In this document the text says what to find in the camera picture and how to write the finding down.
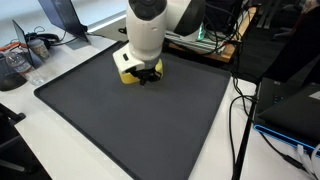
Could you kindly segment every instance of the plastic bottle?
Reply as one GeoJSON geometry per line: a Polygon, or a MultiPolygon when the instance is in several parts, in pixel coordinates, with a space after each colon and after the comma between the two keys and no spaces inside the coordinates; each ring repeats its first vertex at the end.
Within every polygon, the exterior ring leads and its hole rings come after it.
{"type": "Polygon", "coordinates": [[[40,86],[45,83],[44,78],[30,65],[23,55],[15,52],[8,52],[5,56],[7,64],[26,78],[31,84],[40,86]]]}

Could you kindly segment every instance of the gray mat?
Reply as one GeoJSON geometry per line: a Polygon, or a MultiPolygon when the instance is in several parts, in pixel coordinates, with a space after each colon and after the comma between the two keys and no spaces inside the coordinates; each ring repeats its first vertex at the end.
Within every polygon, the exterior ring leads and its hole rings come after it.
{"type": "Polygon", "coordinates": [[[121,83],[118,45],[35,90],[35,95],[134,179],[188,179],[230,74],[162,54],[164,77],[121,83]]]}

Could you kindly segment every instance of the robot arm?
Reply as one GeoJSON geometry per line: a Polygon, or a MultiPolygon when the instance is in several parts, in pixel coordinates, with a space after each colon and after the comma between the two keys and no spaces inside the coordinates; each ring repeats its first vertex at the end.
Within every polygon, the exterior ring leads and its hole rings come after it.
{"type": "Polygon", "coordinates": [[[160,80],[155,71],[165,31],[182,36],[197,31],[205,12],[205,0],[128,0],[129,43],[113,54],[120,73],[131,73],[146,81],[160,80]]]}

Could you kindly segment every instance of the green light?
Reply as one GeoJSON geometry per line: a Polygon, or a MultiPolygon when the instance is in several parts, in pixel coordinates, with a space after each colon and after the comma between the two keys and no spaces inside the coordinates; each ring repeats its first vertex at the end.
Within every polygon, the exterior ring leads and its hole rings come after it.
{"type": "Polygon", "coordinates": [[[204,38],[205,32],[203,29],[203,25],[201,24],[200,28],[199,28],[199,34],[198,34],[198,41],[202,41],[204,38]]]}

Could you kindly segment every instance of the clear cup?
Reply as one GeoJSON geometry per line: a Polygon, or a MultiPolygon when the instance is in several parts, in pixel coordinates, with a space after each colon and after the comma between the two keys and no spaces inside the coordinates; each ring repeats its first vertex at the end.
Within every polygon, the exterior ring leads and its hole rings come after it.
{"type": "Polygon", "coordinates": [[[42,40],[31,40],[28,42],[28,46],[41,60],[45,61],[50,58],[50,53],[42,40]]]}

